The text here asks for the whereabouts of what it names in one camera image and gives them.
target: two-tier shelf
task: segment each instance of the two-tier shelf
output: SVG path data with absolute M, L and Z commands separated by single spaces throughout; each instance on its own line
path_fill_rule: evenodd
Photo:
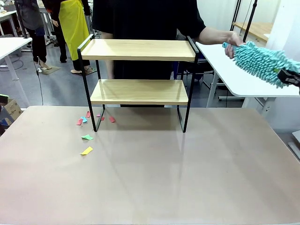
M 187 41 L 95 39 L 90 35 L 77 49 L 82 78 L 94 131 L 97 132 L 105 104 L 176 105 L 180 125 L 185 133 L 192 101 L 195 72 L 192 72 L 189 96 L 181 80 L 114 80 L 101 79 L 98 60 L 193 61 L 196 68 L 199 50 L 190 37 Z M 83 60 L 96 60 L 99 81 L 90 97 Z M 92 105 L 102 105 L 97 124 Z M 184 123 L 180 105 L 186 105 Z

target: wall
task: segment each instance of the wall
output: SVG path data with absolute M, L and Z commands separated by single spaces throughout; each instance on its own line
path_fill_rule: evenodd
M 300 1 L 282 0 L 267 47 L 300 61 Z M 267 121 L 277 132 L 300 130 L 300 98 L 277 98 Z
M 280 1 L 259 0 L 253 21 L 274 22 Z M 230 29 L 236 2 L 236 0 L 197 0 L 198 9 L 205 24 L 219 30 Z M 244 22 L 250 2 L 251 0 L 242 0 L 237 22 Z M 252 0 L 246 21 L 249 20 L 253 3 L 254 0 Z

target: microfiber duster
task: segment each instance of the microfiber duster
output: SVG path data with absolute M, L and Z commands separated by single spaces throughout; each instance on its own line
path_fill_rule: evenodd
M 235 64 L 253 76 L 283 88 L 289 86 L 282 83 L 278 78 L 281 70 L 300 73 L 300 62 L 288 59 L 284 51 L 272 51 L 266 48 L 259 48 L 249 41 L 239 47 L 233 46 Z

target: wooden shelf board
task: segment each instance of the wooden shelf board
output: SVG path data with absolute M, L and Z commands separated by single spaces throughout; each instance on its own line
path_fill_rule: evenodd
M 194 61 L 187 41 L 93 39 L 82 51 L 84 60 Z
M 92 104 L 187 105 L 182 80 L 104 80 L 98 81 Z
M 246 30 L 248 26 L 247 22 L 246 23 L 234 22 L 232 24 L 242 30 Z M 273 24 L 270 22 L 253 22 L 251 23 L 249 33 L 255 36 L 256 38 L 259 38 L 267 42 L 269 39 L 265 36 L 265 34 L 270 34 L 272 28 L 273 28 Z

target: gray floor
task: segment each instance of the gray floor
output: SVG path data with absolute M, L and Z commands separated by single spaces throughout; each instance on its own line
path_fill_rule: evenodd
M 44 105 L 87 106 L 88 103 L 86 100 L 82 77 L 70 73 L 70 70 L 73 68 L 70 56 L 68 55 L 67 63 L 64 64 L 60 62 L 59 58 L 59 48 L 53 47 L 52 44 L 49 45 L 47 49 L 47 63 L 49 65 L 61 67 L 61 69 L 50 75 L 39 76 L 41 80 Z M 15 61 L 17 59 L 17 56 L 11 56 L 12 61 Z M 20 60 L 24 63 L 24 65 L 20 69 L 17 69 L 16 73 L 20 78 L 30 104 L 41 105 L 42 99 L 40 86 L 32 60 L 32 53 L 23 52 Z M 21 61 L 14 62 L 14 67 L 20 67 L 22 65 Z M 91 62 L 91 65 L 96 68 L 94 61 Z M 10 73 L 3 72 L 4 69 L 0 70 L 0 93 L 9 95 L 11 98 L 17 99 L 20 107 L 24 107 L 24 103 L 22 102 L 20 95 L 15 88 L 15 84 L 11 79 Z M 102 78 L 107 78 L 106 68 L 103 61 L 100 61 L 100 70 Z M 87 76 L 90 94 L 95 87 L 97 79 L 97 73 L 93 73 Z M 212 77 L 210 75 L 206 75 L 205 81 L 207 83 L 210 83 L 212 81 Z M 206 107 L 208 95 L 209 89 L 204 84 L 202 84 L 202 81 L 195 81 L 192 107 Z M 217 90 L 216 98 L 213 103 L 214 106 L 225 107 L 226 101 L 219 102 L 217 96 L 226 95 L 227 91 Z M 241 107 L 241 105 L 241 101 L 227 101 L 227 107 Z

